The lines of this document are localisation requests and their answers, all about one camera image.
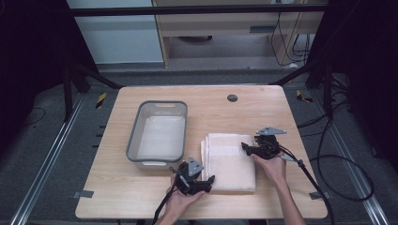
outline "black pole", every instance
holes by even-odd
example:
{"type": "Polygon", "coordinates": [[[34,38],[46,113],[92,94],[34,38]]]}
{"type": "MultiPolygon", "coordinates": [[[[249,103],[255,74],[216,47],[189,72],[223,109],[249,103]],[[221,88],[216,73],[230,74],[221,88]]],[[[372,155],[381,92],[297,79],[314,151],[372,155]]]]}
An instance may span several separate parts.
{"type": "Polygon", "coordinates": [[[225,5],[225,6],[178,6],[178,7],[110,7],[72,8],[48,10],[46,13],[73,17],[133,16],[208,13],[255,13],[255,12],[308,12],[326,11],[328,4],[277,4],[277,5],[225,5]]]}

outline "folded cloth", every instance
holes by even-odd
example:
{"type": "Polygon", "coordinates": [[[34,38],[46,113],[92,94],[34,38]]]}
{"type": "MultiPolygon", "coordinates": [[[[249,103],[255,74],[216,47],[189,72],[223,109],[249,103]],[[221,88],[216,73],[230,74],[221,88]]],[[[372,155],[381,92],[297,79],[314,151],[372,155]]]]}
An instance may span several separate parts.
{"type": "Polygon", "coordinates": [[[255,191],[255,167],[246,155],[241,143],[253,146],[250,135],[210,133],[201,141],[202,180],[216,178],[211,193],[253,194],[255,191]]]}

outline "white cabinet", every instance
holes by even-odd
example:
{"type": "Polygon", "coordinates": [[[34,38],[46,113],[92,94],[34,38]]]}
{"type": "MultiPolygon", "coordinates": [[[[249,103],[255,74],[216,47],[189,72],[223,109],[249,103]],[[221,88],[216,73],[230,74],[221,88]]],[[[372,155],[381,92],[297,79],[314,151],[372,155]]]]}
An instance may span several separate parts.
{"type": "MultiPolygon", "coordinates": [[[[150,0],[67,0],[70,8],[152,7],[150,0]]],[[[98,65],[163,63],[153,15],[76,17],[98,65]]]]}

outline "wire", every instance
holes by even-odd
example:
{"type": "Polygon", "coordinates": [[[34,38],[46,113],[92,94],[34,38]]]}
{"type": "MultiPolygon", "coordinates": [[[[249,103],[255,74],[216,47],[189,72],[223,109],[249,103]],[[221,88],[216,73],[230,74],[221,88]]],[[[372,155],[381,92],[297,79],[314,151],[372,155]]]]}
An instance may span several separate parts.
{"type": "Polygon", "coordinates": [[[345,95],[346,96],[346,91],[339,91],[339,92],[335,92],[331,95],[332,98],[334,98],[337,95],[345,95]]]}
{"type": "Polygon", "coordinates": [[[161,212],[161,209],[163,208],[163,206],[167,203],[167,201],[169,201],[170,197],[172,197],[173,193],[177,190],[179,190],[178,188],[175,189],[176,187],[176,177],[175,180],[169,190],[169,192],[167,192],[166,196],[164,196],[163,200],[161,201],[161,204],[159,205],[158,209],[155,212],[155,216],[153,217],[153,222],[152,225],[154,225],[159,218],[159,213],[161,212]]]}
{"type": "MultiPolygon", "coordinates": [[[[331,97],[333,98],[333,97],[335,97],[335,96],[338,95],[338,94],[343,94],[343,92],[336,92],[336,93],[334,93],[331,97]]],[[[340,110],[338,110],[338,108],[341,107],[342,105],[347,104],[347,103],[349,103],[348,100],[344,100],[344,101],[342,101],[342,102],[340,102],[340,103],[334,105],[334,106],[333,106],[333,112],[336,113],[336,112],[340,111],[340,110]]],[[[327,115],[326,115],[326,114],[322,114],[322,115],[320,115],[320,116],[318,116],[318,117],[316,117],[316,118],[314,118],[314,119],[311,119],[311,120],[309,120],[309,121],[307,121],[307,122],[304,122],[304,123],[302,123],[302,124],[300,124],[300,125],[297,125],[297,127],[298,127],[298,128],[305,128],[305,127],[308,127],[308,126],[310,126],[310,125],[316,124],[317,122],[321,121],[321,120],[322,120],[323,118],[325,118],[325,117],[327,117],[327,115]]]]}
{"type": "Polygon", "coordinates": [[[276,32],[277,28],[279,28],[279,32],[280,32],[280,34],[281,34],[281,40],[282,40],[282,43],[283,43],[283,46],[284,46],[284,53],[285,53],[286,56],[292,61],[292,62],[290,62],[290,63],[288,63],[288,64],[282,64],[281,62],[279,62],[278,57],[276,57],[277,63],[278,63],[280,66],[288,66],[288,65],[290,65],[291,63],[297,63],[297,62],[299,62],[300,60],[292,59],[292,58],[289,56],[289,53],[287,52],[286,43],[284,42],[283,34],[282,34],[282,29],[281,29],[281,12],[278,12],[278,20],[277,20],[277,22],[276,22],[276,24],[275,24],[275,29],[273,30],[272,35],[271,35],[271,47],[272,47],[272,50],[273,50],[275,56],[276,56],[276,51],[275,51],[275,49],[274,49],[274,47],[273,47],[273,37],[274,37],[274,35],[275,35],[275,32],[276,32]]]}
{"type": "Polygon", "coordinates": [[[285,154],[287,154],[288,156],[290,156],[292,159],[294,159],[298,166],[302,169],[302,171],[305,173],[305,175],[307,176],[307,178],[310,180],[311,184],[313,184],[314,188],[316,189],[316,191],[319,193],[319,195],[322,197],[325,206],[328,209],[329,212],[329,217],[330,217],[330,224],[334,224],[334,214],[333,214],[333,209],[331,208],[331,204],[328,200],[328,198],[325,196],[324,192],[322,191],[322,189],[319,187],[319,185],[315,182],[315,180],[313,179],[313,177],[310,175],[310,173],[308,172],[308,170],[305,168],[304,163],[302,162],[302,160],[298,160],[295,155],[293,155],[293,153],[288,150],[287,148],[279,145],[280,149],[282,152],[284,152],[285,154]]]}
{"type": "Polygon", "coordinates": [[[322,133],[323,133],[323,131],[317,132],[317,133],[313,133],[313,134],[303,134],[303,135],[300,135],[300,137],[301,138],[311,137],[311,136],[319,135],[319,134],[322,134],[322,133]]]}
{"type": "Polygon", "coordinates": [[[346,157],[341,157],[341,156],[336,156],[336,155],[323,155],[323,156],[320,156],[320,157],[314,157],[314,158],[311,158],[310,161],[319,160],[320,158],[339,158],[339,159],[343,159],[345,161],[348,161],[349,163],[355,165],[358,169],[360,169],[360,171],[363,173],[363,175],[365,176],[366,180],[368,181],[369,186],[371,187],[371,190],[370,190],[369,194],[367,196],[365,196],[364,198],[352,198],[352,197],[346,196],[346,195],[340,193],[339,191],[337,191],[336,189],[334,189],[328,182],[326,182],[326,180],[324,178],[322,178],[323,177],[323,173],[320,173],[321,178],[322,178],[323,182],[325,183],[325,185],[328,186],[328,188],[330,190],[332,190],[335,194],[339,195],[340,197],[342,197],[344,199],[347,199],[347,200],[350,200],[350,201],[353,201],[353,202],[363,202],[363,201],[366,201],[366,200],[370,199],[373,196],[373,194],[375,193],[374,183],[373,183],[372,179],[370,178],[370,176],[368,175],[368,173],[365,170],[363,170],[363,168],[358,163],[356,163],[353,160],[350,160],[350,159],[348,159],[346,157]]]}
{"type": "Polygon", "coordinates": [[[293,48],[292,48],[292,52],[295,56],[297,57],[301,57],[301,64],[304,66],[307,63],[307,59],[308,59],[308,54],[310,52],[310,35],[307,34],[306,37],[306,41],[305,41],[305,47],[304,50],[296,50],[296,46],[299,40],[299,35],[296,36],[295,42],[293,43],[293,48]]]}
{"type": "Polygon", "coordinates": [[[38,121],[42,120],[42,119],[44,118],[44,116],[46,115],[46,111],[45,111],[43,108],[34,107],[33,109],[34,109],[34,110],[41,110],[41,111],[43,112],[43,114],[42,114],[41,117],[40,117],[39,119],[37,119],[36,121],[33,121],[33,122],[31,122],[31,123],[27,123],[27,124],[23,124],[23,125],[26,126],[26,127],[36,124],[38,121]]]}

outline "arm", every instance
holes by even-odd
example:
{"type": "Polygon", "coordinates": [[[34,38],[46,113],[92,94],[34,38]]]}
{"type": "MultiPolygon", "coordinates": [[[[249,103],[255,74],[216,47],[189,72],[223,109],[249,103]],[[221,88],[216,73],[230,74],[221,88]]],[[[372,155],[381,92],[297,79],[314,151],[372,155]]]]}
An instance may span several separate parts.
{"type": "MultiPolygon", "coordinates": [[[[171,177],[171,182],[173,184],[176,175],[173,174],[171,177]]],[[[163,216],[161,216],[155,223],[157,225],[171,225],[174,224],[189,208],[189,206],[199,200],[205,194],[204,191],[200,191],[195,195],[184,195],[181,191],[176,190],[173,192],[172,196],[166,203],[166,209],[163,216]]]]}
{"type": "Polygon", "coordinates": [[[265,160],[255,154],[251,154],[251,157],[256,163],[261,165],[267,177],[275,186],[281,202],[284,223],[286,225],[305,224],[304,218],[296,206],[290,193],[290,188],[286,183],[286,161],[280,157],[265,160]]]}

